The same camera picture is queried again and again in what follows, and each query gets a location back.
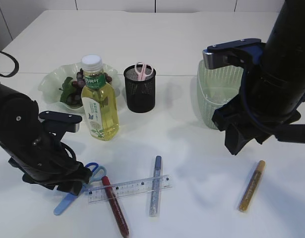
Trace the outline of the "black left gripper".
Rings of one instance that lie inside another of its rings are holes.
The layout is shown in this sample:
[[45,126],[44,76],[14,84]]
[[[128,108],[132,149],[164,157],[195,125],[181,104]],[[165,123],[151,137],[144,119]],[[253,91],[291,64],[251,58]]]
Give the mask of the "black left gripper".
[[23,172],[22,180],[50,190],[79,195],[92,172],[74,151],[55,138],[9,139],[9,163]]

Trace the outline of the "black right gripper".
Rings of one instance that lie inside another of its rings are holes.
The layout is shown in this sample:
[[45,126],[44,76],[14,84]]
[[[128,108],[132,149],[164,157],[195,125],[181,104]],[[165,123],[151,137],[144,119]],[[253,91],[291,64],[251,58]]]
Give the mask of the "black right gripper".
[[243,147],[255,139],[262,144],[272,135],[278,141],[301,143],[301,125],[293,125],[301,114],[297,110],[285,116],[271,116],[246,111],[240,96],[216,109],[212,121],[220,130],[225,130],[225,146],[232,155],[237,155]]

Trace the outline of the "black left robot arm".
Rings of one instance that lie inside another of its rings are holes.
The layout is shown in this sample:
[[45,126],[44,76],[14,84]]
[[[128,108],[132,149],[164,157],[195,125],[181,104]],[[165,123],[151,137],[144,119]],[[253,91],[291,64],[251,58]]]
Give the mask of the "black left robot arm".
[[73,195],[81,192],[92,172],[61,141],[65,133],[77,132],[80,122],[79,115],[40,112],[36,101],[0,83],[0,146],[26,183]]

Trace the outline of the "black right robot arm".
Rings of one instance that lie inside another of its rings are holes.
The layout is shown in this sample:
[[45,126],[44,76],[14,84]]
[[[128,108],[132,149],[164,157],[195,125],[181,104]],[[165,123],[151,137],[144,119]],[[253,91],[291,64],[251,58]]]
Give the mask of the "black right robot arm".
[[305,124],[298,124],[298,107],[305,102],[305,0],[284,2],[267,42],[248,38],[212,45],[203,59],[207,69],[244,70],[238,94],[212,117],[231,154],[270,136],[305,144]]

